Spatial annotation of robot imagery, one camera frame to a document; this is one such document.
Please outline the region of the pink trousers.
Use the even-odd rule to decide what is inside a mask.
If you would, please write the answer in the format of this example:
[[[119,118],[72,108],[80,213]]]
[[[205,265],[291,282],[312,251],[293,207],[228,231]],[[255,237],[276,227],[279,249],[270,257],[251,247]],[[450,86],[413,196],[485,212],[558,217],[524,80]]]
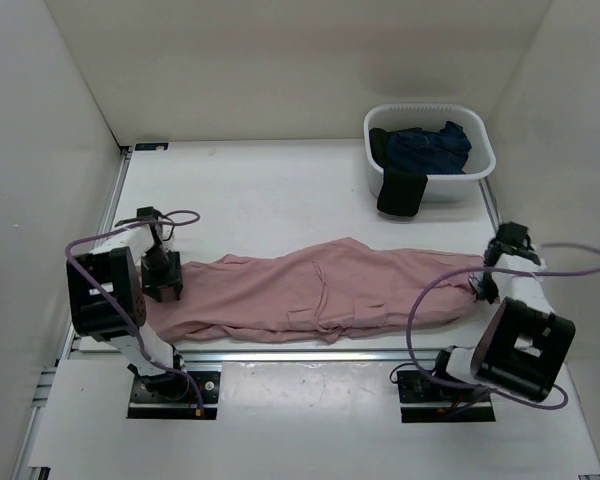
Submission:
[[[161,339],[258,343],[360,338],[471,315],[466,273],[477,255],[418,249],[373,250],[352,238],[276,258],[227,254],[183,265],[178,301],[147,302]]]

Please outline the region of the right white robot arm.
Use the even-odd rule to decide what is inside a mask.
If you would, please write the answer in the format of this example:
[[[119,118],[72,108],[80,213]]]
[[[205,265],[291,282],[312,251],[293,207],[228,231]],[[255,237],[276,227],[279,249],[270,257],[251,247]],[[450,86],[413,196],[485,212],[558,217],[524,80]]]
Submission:
[[[465,380],[456,367],[464,356],[449,347],[436,358],[430,390],[450,400],[457,394],[477,399],[490,388],[500,388],[539,403],[554,388],[575,324],[554,312],[536,282],[544,265],[526,227],[500,225],[484,253],[483,267],[470,275],[471,286],[479,300],[497,308],[470,350],[470,378]]]

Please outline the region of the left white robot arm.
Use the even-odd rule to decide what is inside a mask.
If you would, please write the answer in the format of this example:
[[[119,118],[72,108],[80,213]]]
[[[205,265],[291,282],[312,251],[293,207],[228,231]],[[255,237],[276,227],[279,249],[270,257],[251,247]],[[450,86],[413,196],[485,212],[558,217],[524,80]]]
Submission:
[[[65,247],[71,321],[76,333],[116,348],[149,392],[175,401],[190,389],[177,349],[149,325],[147,302],[176,301],[183,291],[176,226],[152,206],[139,208],[107,234]]]

